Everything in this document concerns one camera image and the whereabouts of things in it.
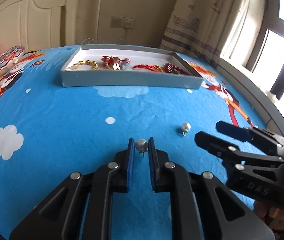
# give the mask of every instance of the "bed sheet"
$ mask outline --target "bed sheet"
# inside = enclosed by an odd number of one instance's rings
[[[241,150],[261,153],[217,133],[215,123],[231,122],[231,116],[223,95],[208,89],[212,85],[208,79],[199,90],[63,88],[59,71],[76,49],[28,54],[0,81],[0,233],[5,239],[70,173],[94,172],[126,149],[130,137],[153,137],[157,149],[166,151],[171,161],[193,173],[211,171],[222,182],[226,172],[221,161],[196,146],[195,133],[205,131],[237,143]],[[230,92],[252,123],[265,128],[225,78],[204,61],[182,56],[214,73],[222,90]],[[234,118],[240,127],[248,126],[238,111]],[[184,122],[191,124],[185,137],[179,129]],[[252,208],[252,199],[237,196]],[[171,239],[169,193],[152,191],[148,158],[137,152],[131,192],[114,194],[112,239]]]

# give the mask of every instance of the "wall socket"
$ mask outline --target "wall socket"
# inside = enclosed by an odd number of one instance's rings
[[[132,30],[134,27],[135,19],[124,18],[124,17],[111,17],[110,27],[111,28],[122,28]]]

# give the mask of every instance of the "silver rivet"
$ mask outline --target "silver rivet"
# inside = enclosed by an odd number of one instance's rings
[[[233,146],[229,146],[228,149],[229,149],[230,151],[233,151],[233,152],[237,150],[237,149],[236,149],[235,147],[233,147]]]
[[[110,169],[116,169],[119,165],[116,162],[110,162],[107,166]]]
[[[70,177],[71,179],[79,179],[81,174],[79,172],[73,172]]]
[[[244,170],[244,166],[242,164],[236,164],[235,168],[239,171],[243,171]]]
[[[175,168],[175,163],[173,163],[173,162],[166,162],[166,163],[164,164],[164,166],[165,166],[166,168],[168,168],[168,169],[173,169],[173,168]]]
[[[203,173],[202,175],[205,179],[212,179],[213,178],[213,174],[209,171],[206,171]]]

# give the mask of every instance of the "gray box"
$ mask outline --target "gray box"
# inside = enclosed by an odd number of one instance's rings
[[[97,70],[69,69],[74,63],[80,60],[96,61],[99,65],[102,65],[102,56],[116,56],[122,59],[127,57],[131,59],[131,65],[147,64],[162,66],[166,62],[169,62],[179,66],[191,75],[102,68]],[[202,83],[202,76],[175,52],[128,45],[82,45],[62,67],[61,77],[64,87],[153,86],[198,89]]]

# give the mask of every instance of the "white headboard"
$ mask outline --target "white headboard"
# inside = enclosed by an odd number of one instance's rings
[[[25,51],[60,47],[61,37],[65,45],[74,45],[77,6],[78,0],[0,0],[1,52],[15,45]]]

